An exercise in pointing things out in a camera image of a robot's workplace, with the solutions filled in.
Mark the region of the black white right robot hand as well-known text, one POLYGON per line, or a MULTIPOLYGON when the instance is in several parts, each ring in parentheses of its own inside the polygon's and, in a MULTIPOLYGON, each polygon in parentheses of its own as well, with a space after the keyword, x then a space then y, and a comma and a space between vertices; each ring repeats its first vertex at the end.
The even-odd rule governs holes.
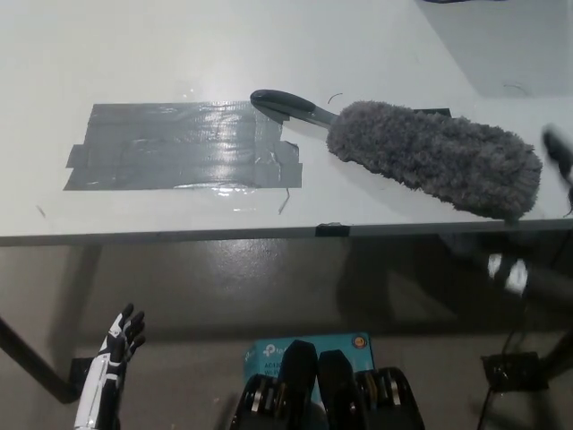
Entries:
MULTIPOLYGON (((550 161, 569 186, 572 202, 572 144, 554 126, 543 130, 542 140, 550 161)), ((490 254, 487 271, 493 283, 509 293, 531 300, 554 301, 558 305, 572 301, 572 280, 551 270, 507 254, 490 254)))

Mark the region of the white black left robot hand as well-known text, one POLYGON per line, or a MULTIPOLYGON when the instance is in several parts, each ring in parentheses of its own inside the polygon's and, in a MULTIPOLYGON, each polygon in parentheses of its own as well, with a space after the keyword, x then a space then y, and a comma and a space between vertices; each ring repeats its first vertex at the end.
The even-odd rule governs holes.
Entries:
POLYGON ((127 367, 145 343, 145 314, 128 304, 115 318, 91 360, 82 387, 73 427, 116 430, 121 427, 120 407, 127 367))

